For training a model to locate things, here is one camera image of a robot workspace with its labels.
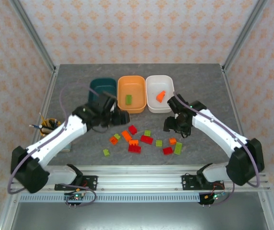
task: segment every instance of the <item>wall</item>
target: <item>wall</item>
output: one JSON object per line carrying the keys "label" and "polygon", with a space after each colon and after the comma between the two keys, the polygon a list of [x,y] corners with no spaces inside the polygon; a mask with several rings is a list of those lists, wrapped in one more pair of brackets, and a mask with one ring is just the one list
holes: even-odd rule
{"label": "wall", "polygon": [[50,71],[8,0],[0,0],[0,212],[11,152],[30,144]]}
{"label": "wall", "polygon": [[224,63],[257,0],[22,0],[53,62]]}
{"label": "wall", "polygon": [[274,185],[274,0],[268,1],[228,79],[244,132],[263,144],[266,171]]}

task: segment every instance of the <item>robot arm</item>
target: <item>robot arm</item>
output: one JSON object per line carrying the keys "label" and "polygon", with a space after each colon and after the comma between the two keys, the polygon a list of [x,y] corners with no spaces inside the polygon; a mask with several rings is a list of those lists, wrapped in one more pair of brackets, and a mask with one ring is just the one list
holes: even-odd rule
{"label": "robot arm", "polygon": [[74,139],[84,135],[94,126],[124,125],[130,121],[129,113],[115,107],[116,99],[100,94],[98,100],[76,108],[68,119],[48,136],[23,149],[15,148],[11,158],[11,173],[20,162],[15,178],[30,192],[39,191],[46,184],[80,185],[81,172],[73,165],[49,168],[47,165],[56,154]]}
{"label": "robot arm", "polygon": [[[185,102],[179,94],[177,97]],[[187,137],[191,133],[191,128],[196,127],[216,142],[230,158],[229,162],[208,164],[198,170],[196,181],[201,187],[208,188],[213,182],[224,180],[231,180],[235,184],[244,185],[255,176],[254,167],[241,143],[251,152],[258,171],[261,172],[264,169],[262,146],[257,139],[248,140],[246,137],[234,132],[215,118],[199,101],[191,104],[185,102],[185,104],[207,116],[210,120],[184,107],[175,97],[172,97],[168,100],[168,105],[175,113],[175,117],[168,117],[165,120],[164,131],[172,129],[176,133],[181,133],[182,137]],[[213,120],[223,125],[227,131]]]}

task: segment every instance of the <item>gray tabletop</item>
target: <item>gray tabletop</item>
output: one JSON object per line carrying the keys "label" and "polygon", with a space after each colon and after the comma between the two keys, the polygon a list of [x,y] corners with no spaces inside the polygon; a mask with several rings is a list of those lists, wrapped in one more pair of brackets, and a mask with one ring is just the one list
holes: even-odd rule
{"label": "gray tabletop", "polygon": [[[60,65],[50,101],[47,117],[64,121],[59,105],[61,89],[68,83],[79,82],[88,85],[95,78],[110,77],[118,80],[124,75],[168,75],[173,79],[174,89],[182,97],[193,102],[199,100],[224,124],[238,132],[236,119],[228,96],[226,85],[218,64],[83,64]],[[77,106],[86,103],[88,90],[81,84],[71,86],[64,91],[63,105],[68,114]],[[209,137],[196,128],[192,128],[191,136],[182,138],[174,132],[163,132],[163,123],[168,116],[174,114],[153,114],[146,107],[140,114],[132,114],[131,122],[125,126],[109,129],[106,133],[93,130],[72,142],[70,152],[59,153],[50,165],[196,165],[220,163],[228,158],[222,149]],[[109,138],[115,133],[121,134],[130,125],[134,125],[138,133],[134,139],[140,139],[144,130],[151,131],[154,138],[152,145],[140,142],[141,154],[127,151],[128,143],[122,137],[113,146]],[[155,140],[163,141],[163,148],[169,146],[169,138],[174,137],[183,144],[181,155],[163,155],[162,148],[155,146]],[[109,157],[105,157],[103,149],[108,149]]]}

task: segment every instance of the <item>orange block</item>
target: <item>orange block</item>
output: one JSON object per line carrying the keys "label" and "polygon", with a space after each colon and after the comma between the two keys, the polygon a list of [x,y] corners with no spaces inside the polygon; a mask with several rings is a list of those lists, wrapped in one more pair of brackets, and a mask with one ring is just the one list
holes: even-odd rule
{"label": "orange block", "polygon": [[171,145],[175,145],[176,144],[176,139],[175,138],[169,138],[169,142]]}
{"label": "orange block", "polygon": [[159,93],[159,94],[156,96],[156,100],[158,100],[158,101],[161,103],[162,100],[164,99],[165,94],[166,94],[166,91],[161,91],[161,93]]}
{"label": "orange block", "polygon": [[130,140],[132,140],[131,135],[130,135],[126,130],[124,130],[121,134],[122,134],[122,136],[124,137],[124,139],[125,139],[127,142],[129,142]]}
{"label": "orange block", "polygon": [[129,145],[136,145],[138,146],[138,140],[130,140]]}
{"label": "orange block", "polygon": [[110,141],[113,145],[115,145],[116,143],[118,143],[118,139],[115,138],[115,137],[111,137],[111,138],[109,139],[109,141]]}

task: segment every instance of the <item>green block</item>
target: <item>green block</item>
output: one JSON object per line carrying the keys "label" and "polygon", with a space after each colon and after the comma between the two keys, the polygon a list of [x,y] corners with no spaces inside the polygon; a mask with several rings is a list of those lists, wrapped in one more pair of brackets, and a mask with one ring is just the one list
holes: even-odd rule
{"label": "green block", "polygon": [[132,95],[127,95],[126,96],[126,105],[132,104]]}
{"label": "green block", "polygon": [[117,133],[114,135],[114,137],[117,138],[117,140],[119,140],[121,138],[120,135]]}
{"label": "green block", "polygon": [[182,143],[177,142],[177,143],[175,144],[174,154],[180,155],[181,152],[182,152],[182,146],[183,146]]}
{"label": "green block", "polygon": [[156,147],[162,147],[162,140],[156,141]]}
{"label": "green block", "polygon": [[145,130],[145,136],[151,136],[151,131],[150,130]]}
{"label": "green block", "polygon": [[110,155],[108,149],[104,149],[103,153],[105,157],[108,157]]}

